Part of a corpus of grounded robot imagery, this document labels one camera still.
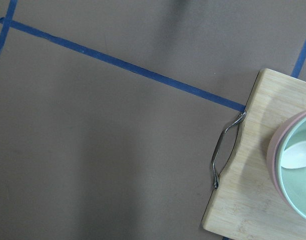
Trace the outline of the bamboo cutting board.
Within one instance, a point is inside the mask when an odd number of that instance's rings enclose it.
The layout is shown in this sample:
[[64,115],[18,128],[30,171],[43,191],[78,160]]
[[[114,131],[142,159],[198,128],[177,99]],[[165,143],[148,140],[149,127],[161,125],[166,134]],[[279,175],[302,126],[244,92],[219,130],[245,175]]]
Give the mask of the bamboo cutting board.
[[306,220],[280,197],[266,166],[274,132],[303,110],[306,82],[267,68],[259,72],[232,154],[205,210],[205,230],[233,240],[306,240]]

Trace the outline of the pink bowl under green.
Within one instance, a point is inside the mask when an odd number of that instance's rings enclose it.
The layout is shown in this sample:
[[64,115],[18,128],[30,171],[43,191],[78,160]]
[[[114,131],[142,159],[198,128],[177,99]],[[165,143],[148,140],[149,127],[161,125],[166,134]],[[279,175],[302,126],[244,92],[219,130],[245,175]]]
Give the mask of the pink bowl under green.
[[283,199],[283,201],[286,204],[289,204],[285,196],[283,195],[282,191],[279,188],[276,173],[275,173],[275,158],[276,153],[278,150],[278,147],[280,145],[280,142],[282,141],[283,137],[286,135],[286,133],[300,120],[306,117],[306,110],[297,113],[296,115],[290,117],[286,121],[284,121],[275,131],[273,136],[270,139],[267,153],[266,153],[266,165],[268,169],[268,173],[270,176],[270,179],[277,191],[277,193],[280,195],[280,197]]

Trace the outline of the white plastic spoon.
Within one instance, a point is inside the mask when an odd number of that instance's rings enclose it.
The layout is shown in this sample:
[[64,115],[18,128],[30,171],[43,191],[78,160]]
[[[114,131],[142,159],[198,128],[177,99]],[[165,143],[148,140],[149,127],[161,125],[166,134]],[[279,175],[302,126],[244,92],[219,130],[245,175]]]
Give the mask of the white plastic spoon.
[[306,168],[306,141],[285,149],[281,157],[281,166],[285,169]]

